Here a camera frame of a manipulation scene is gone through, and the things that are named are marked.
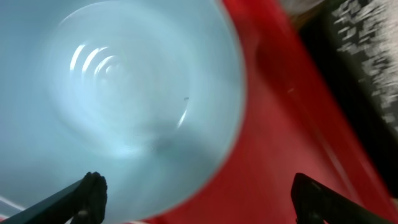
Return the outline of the light blue small bowl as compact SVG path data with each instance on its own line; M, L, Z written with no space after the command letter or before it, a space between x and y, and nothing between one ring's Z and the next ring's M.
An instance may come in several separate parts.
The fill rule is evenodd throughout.
M224 164L245 96L221 1L1 0L1 215L88 172L106 223L164 212Z

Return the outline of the spilled rice and scraps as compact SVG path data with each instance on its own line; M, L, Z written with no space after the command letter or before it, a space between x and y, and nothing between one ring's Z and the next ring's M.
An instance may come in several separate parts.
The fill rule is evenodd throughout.
M397 131L397 0L340 1L331 9L339 52L359 62L381 118Z

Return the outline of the red plastic serving tray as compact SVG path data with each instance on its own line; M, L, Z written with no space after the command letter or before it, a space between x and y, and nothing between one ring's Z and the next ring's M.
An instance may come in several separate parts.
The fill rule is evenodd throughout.
M225 1L246 61L240 137L196 196L148 223L294 223L298 172L397 221L389 192L275 1Z

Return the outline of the black rectangular tray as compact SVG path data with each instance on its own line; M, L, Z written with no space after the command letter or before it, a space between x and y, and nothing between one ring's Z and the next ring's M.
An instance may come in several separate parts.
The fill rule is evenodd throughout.
M364 77L359 62L338 51L341 41L331 21L334 2L320 5L300 37L388 190L397 197L397 131L381 118L369 84L359 80Z

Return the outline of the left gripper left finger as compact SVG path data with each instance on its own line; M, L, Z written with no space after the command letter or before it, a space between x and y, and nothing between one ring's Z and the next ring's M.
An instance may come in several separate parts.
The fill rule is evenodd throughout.
M2 224L101 224L107 203L106 179L97 172L19 212Z

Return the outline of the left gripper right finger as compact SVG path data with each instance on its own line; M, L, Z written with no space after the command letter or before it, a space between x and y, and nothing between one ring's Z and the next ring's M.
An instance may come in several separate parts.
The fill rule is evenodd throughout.
M297 224L392 224L303 174L295 174L291 199Z

